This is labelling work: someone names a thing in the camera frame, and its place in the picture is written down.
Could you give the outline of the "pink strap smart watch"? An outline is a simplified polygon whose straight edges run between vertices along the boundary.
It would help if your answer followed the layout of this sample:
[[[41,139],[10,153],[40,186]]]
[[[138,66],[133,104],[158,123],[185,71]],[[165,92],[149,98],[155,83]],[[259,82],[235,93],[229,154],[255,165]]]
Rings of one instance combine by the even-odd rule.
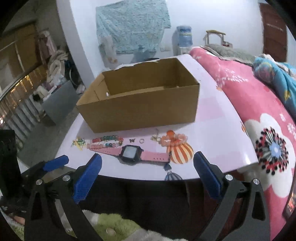
[[[101,154],[119,157],[121,161],[128,164],[137,164],[139,162],[169,163],[171,159],[171,154],[169,153],[144,151],[140,146],[135,145],[100,147],[100,145],[88,144],[87,148]]]

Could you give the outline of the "brown wooden door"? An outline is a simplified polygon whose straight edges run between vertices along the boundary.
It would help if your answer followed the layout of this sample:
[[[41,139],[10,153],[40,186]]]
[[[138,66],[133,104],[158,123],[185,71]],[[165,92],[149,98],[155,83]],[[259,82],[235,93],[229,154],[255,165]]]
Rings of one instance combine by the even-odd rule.
[[[269,4],[260,3],[263,23],[263,53],[277,62],[287,60],[287,28],[280,15]]]

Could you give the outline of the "blue water dispenser bottle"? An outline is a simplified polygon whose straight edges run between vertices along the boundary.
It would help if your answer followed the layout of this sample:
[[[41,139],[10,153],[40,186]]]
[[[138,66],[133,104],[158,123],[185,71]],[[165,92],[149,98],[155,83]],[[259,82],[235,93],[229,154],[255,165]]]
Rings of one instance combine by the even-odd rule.
[[[191,47],[192,41],[192,28],[190,26],[177,26],[178,32],[178,46],[185,48]]]

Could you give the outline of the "pink floral blanket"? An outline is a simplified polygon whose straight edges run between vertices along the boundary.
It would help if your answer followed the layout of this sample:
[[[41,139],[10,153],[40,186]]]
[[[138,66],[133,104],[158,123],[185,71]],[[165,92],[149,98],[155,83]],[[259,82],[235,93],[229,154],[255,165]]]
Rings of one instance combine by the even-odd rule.
[[[254,146],[258,162],[243,172],[264,190],[274,240],[287,224],[284,210],[295,178],[295,123],[280,99],[237,61],[222,60],[203,47],[190,51],[233,104]]]

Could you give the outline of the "grey green pillow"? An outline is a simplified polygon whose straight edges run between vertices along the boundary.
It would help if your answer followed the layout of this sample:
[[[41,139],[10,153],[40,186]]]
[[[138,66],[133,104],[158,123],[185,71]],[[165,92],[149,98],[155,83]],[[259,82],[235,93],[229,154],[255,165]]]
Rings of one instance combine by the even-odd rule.
[[[214,56],[221,60],[237,61],[249,66],[252,66],[255,61],[255,56],[240,49],[233,49],[222,45],[208,44],[201,46]]]

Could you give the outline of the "wooden chair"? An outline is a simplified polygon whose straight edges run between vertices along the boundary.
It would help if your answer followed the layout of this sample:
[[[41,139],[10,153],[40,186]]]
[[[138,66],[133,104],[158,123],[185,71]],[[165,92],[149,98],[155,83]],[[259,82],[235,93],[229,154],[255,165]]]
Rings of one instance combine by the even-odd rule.
[[[203,38],[206,45],[209,44],[216,44],[216,45],[222,45],[224,47],[233,47],[233,44],[230,42],[227,42],[225,40],[226,33],[220,32],[218,30],[206,30],[205,36]]]

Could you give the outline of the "grey storage box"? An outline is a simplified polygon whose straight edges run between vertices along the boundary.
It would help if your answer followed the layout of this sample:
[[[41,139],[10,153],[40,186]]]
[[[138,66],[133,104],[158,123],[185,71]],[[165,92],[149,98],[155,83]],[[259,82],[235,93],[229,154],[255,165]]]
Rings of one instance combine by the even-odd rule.
[[[58,125],[74,109],[78,100],[79,95],[72,82],[67,81],[50,94],[41,106],[50,120]]]

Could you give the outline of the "brown cardboard box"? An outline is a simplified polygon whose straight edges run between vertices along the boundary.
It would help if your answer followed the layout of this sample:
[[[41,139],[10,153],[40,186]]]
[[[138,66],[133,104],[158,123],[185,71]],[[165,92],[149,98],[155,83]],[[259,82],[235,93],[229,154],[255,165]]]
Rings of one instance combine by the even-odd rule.
[[[200,85],[178,58],[102,72],[76,107],[94,133],[195,121]]]

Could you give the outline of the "blue floral quilt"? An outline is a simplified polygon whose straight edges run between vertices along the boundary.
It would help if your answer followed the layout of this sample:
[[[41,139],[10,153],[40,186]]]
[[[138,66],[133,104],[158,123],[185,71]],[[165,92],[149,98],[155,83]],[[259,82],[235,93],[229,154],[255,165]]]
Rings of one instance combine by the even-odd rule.
[[[261,54],[253,62],[253,73],[276,92],[295,118],[295,68],[286,62],[275,61],[269,54]]]

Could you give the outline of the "black waste bin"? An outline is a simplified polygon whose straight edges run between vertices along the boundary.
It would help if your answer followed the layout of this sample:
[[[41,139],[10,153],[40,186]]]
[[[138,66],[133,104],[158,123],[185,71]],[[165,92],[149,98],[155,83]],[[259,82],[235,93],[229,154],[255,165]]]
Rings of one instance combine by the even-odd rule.
[[[144,62],[148,62],[148,61],[156,61],[156,60],[159,60],[160,58],[158,57],[151,57],[151,58],[148,58],[148,59],[145,59]]]

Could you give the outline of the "teal floral wall cloth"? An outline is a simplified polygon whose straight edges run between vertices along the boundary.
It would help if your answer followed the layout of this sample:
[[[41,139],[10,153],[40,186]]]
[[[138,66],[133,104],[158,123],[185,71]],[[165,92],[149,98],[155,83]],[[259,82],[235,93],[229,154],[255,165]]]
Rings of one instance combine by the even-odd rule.
[[[171,27],[166,1],[119,1],[96,8],[99,45],[112,38],[117,53],[129,54],[142,46],[155,52],[165,29]]]

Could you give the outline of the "smartphone on bed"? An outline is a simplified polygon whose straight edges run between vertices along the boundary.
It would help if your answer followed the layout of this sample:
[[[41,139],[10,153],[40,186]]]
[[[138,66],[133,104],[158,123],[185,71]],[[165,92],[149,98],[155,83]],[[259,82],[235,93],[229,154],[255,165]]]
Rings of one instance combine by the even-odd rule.
[[[283,212],[285,219],[289,219],[295,210],[295,186],[292,188],[292,192],[287,200],[287,205]]]

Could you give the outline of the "pile of clothes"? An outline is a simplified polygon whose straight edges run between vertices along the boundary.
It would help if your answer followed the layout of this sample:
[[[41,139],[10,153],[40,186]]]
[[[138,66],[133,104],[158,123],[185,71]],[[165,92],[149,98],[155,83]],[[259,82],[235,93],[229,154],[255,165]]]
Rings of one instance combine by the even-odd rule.
[[[65,82],[65,65],[69,56],[64,49],[57,48],[48,30],[39,32],[37,42],[41,61],[47,68],[46,81],[42,85],[50,91],[54,86],[59,86]]]

